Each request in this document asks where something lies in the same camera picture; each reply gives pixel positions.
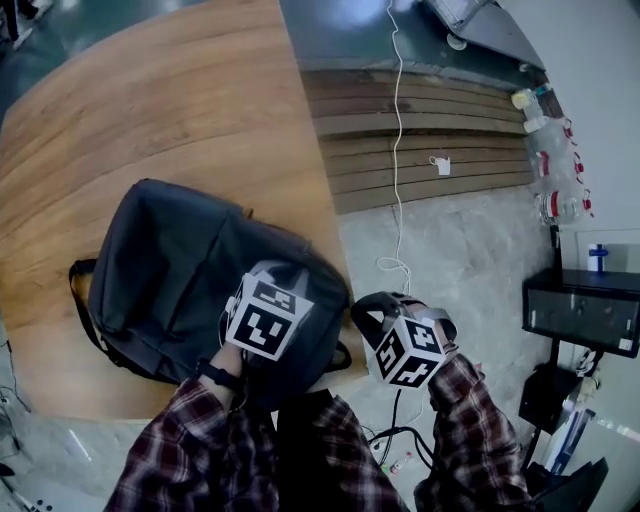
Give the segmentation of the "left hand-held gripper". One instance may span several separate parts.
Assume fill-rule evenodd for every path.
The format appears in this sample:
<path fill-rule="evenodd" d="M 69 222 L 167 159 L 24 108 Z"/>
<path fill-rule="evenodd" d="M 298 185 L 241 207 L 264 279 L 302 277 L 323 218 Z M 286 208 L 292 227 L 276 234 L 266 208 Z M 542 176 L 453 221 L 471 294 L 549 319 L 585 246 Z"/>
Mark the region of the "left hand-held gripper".
<path fill-rule="evenodd" d="M 245 273 L 225 306 L 224 341 L 278 360 L 311 313 L 310 273 L 281 260 L 263 260 Z"/>

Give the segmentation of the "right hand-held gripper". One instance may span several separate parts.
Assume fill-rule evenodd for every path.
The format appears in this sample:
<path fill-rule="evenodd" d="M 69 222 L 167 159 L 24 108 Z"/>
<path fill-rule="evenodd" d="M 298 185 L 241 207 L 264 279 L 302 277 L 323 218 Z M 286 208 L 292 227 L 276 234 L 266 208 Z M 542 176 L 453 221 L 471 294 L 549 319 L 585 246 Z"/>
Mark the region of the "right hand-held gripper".
<path fill-rule="evenodd" d="M 353 304 L 351 316 L 373 351 L 370 372 L 384 384 L 418 390 L 443 366 L 445 346 L 457 329 L 443 309 L 405 313 L 403 298 L 399 293 L 366 295 Z"/>

